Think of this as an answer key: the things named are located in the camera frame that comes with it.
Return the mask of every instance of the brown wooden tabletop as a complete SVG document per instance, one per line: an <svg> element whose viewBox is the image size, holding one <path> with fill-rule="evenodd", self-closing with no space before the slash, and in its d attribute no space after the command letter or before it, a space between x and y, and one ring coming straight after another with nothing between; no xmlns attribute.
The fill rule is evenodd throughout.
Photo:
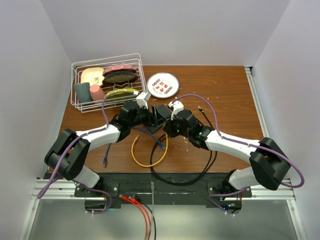
<svg viewBox="0 0 320 240"><path fill-rule="evenodd" d="M175 97L196 93L206 99L214 107L219 129L240 138L260 140L263 138L254 100L248 84L243 66L144 66L146 81L155 73L165 72L176 76L180 82L180 89ZM151 97L149 105L167 104L169 99ZM201 106L213 126L214 117L206 103L196 97L185 97L181 100L185 109L191 110L205 125L209 125L197 109ZM106 109L111 119L119 113L120 108ZM81 113L68 101L60 130L70 128L74 131L84 131L98 128L105 124L100 110ZM159 137L164 132L155 133ZM145 165L149 164L150 154L155 140L148 134L136 129L121 142L111 145L108 154L107 168L103 166L103 159L108 145L98 147L88 153L85 165L95 172L149 172L149 168L138 166L131 156L131 145L134 138L140 135L135 145L135 157ZM182 136L169 138L168 152L161 164L155 167L158 172L201 172L210 156L210 152L194 147ZM153 162L163 154L160 147L156 150ZM236 157L218 152L217 160L209 172L229 172L233 169L243 169L249 164Z"/></svg>

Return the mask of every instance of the black cable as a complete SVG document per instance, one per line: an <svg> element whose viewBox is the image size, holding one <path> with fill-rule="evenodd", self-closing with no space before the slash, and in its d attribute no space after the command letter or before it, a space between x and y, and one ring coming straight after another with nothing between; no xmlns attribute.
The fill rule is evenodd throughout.
<svg viewBox="0 0 320 240"><path fill-rule="evenodd" d="M151 213L152 215L152 210L150 209L150 207L148 207L147 204L143 203L141 200L140 200L140 203L145 206ZM156 237L157 237L157 227L156 227L156 219L155 219L155 215L153 215L153 225L154 225L154 240L156 240Z"/></svg>
<svg viewBox="0 0 320 240"><path fill-rule="evenodd" d="M210 124L210 126L213 128L210 120L208 119L208 117L206 116L205 112L203 111L202 108L198 107L199 111L204 115L205 119L208 121L208 123ZM166 138L166 135L162 135L160 138L159 138L159 141L162 142L163 140L165 140ZM153 155L154 155L154 152L158 146L158 142L156 142L152 148L152 151L151 151L151 156L150 156L150 165L152 165L152 158L153 158ZM207 172L208 170L211 168L211 166L215 163L216 159L217 159L217 156L218 156L218 152L215 151L215 154L214 154L214 158L213 158L213 161L212 163L210 164L210 161L211 161L211 158L212 158L212 151L210 151L210 157L209 157L209 160L207 162L207 164L205 165L204 169L202 170L202 172L193 180L190 180L188 182L173 182L173 181L168 181L166 179L164 179L163 177L161 177L153 167L150 167L150 171L152 173L152 175L162 181L162 182L165 182L167 184L170 184L170 185L174 185L174 186L188 186L188 185L192 185L194 183L196 183L197 181L199 181Z"/></svg>

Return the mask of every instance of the pink cup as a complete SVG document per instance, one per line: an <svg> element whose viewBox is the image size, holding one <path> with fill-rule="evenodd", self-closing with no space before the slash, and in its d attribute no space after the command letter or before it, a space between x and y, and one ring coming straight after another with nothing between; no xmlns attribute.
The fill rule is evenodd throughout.
<svg viewBox="0 0 320 240"><path fill-rule="evenodd" d="M93 101L100 101L103 100L105 97L104 91L97 84L94 84L90 87L90 95Z"/></svg>

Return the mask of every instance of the yellow cable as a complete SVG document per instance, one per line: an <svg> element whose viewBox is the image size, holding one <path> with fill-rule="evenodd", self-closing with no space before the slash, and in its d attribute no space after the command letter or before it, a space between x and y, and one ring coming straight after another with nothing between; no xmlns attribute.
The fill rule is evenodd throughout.
<svg viewBox="0 0 320 240"><path fill-rule="evenodd" d="M144 167L144 168L150 168L150 167L154 167L155 165L159 164L166 156L167 154L167 150L168 150L168 134L165 134L165 151L164 151L164 154L162 155L162 157L155 163L151 164L151 165L143 165L141 164L140 162L138 162L138 160L135 158L135 155L134 155L134 147L135 147L135 144L137 142L139 138L139 135L135 137L135 139L133 140L133 143L131 145L131 155L132 155L132 158L133 160L141 167Z"/></svg>

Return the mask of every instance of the gray floor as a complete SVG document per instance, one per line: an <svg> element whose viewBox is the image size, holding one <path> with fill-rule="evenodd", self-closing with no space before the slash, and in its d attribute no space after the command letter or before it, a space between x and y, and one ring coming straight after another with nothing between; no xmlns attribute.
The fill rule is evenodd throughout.
<svg viewBox="0 0 320 240"><path fill-rule="evenodd" d="M157 240L296 240L285 200L248 200L236 217L217 208L156 205ZM143 240L145 222L132 205L91 216L84 201L41 200L30 240Z"/></svg>

